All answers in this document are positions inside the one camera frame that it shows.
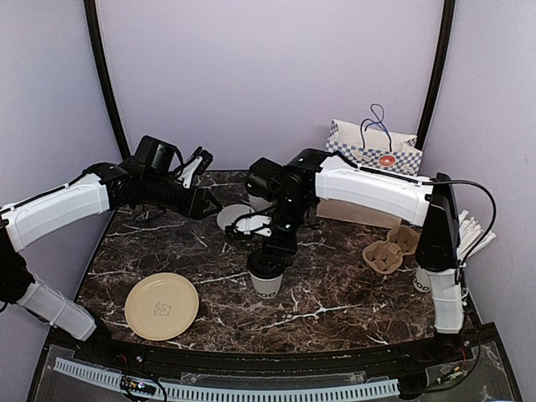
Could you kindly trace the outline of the white paper cup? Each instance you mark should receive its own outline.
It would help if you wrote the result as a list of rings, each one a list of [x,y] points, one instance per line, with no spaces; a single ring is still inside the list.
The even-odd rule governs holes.
[[[248,199],[250,203],[250,207],[255,212],[260,212],[264,209],[268,209],[270,206],[272,206],[275,202],[274,201],[268,201],[260,196],[248,193]]]
[[[285,269],[249,269],[255,293],[263,299],[275,297],[281,289]]]

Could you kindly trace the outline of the brown cardboard cup carrier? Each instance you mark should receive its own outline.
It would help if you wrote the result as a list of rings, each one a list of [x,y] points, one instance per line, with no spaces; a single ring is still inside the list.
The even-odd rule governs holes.
[[[390,275],[400,268],[404,257],[413,255],[420,234],[405,225],[391,229],[386,240],[377,240],[363,249],[365,263],[380,275]]]

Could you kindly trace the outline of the blue checkered paper bag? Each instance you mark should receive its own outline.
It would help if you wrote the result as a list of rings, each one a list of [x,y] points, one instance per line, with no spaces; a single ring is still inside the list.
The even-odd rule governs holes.
[[[389,130],[384,124],[384,108],[370,106],[371,116],[359,124],[333,119],[326,150],[339,151],[351,162],[392,173],[415,176],[420,170],[423,152],[415,145],[416,135]],[[317,217],[392,229],[401,219],[362,206],[341,201],[323,200],[317,206]]]

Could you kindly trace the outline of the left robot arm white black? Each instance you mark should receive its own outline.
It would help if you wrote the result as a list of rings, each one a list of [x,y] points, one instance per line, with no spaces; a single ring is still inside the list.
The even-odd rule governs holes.
[[[21,253],[45,235],[125,205],[151,205],[196,220],[217,214],[220,203],[194,183],[213,159],[202,147],[183,159],[176,146],[144,136],[136,152],[119,164],[96,163],[66,184],[3,206],[2,303],[18,305],[85,342],[85,351],[100,365],[115,362],[118,347],[104,335],[106,325],[30,273]]]

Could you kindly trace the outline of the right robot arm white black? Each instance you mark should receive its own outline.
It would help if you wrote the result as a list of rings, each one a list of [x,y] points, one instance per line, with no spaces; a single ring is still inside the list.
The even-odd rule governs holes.
[[[394,215],[421,228],[416,261],[430,278],[435,329],[440,335],[427,346],[435,363],[458,352],[464,323],[461,282],[465,257],[459,248],[456,181],[439,173],[411,177],[351,162],[340,152],[308,148],[282,166],[260,158],[250,168],[248,194],[275,204],[260,226],[247,223],[244,233],[263,235],[262,246],[250,254],[247,267],[256,280],[279,278],[297,251],[296,233],[306,212],[323,200],[355,204]]]

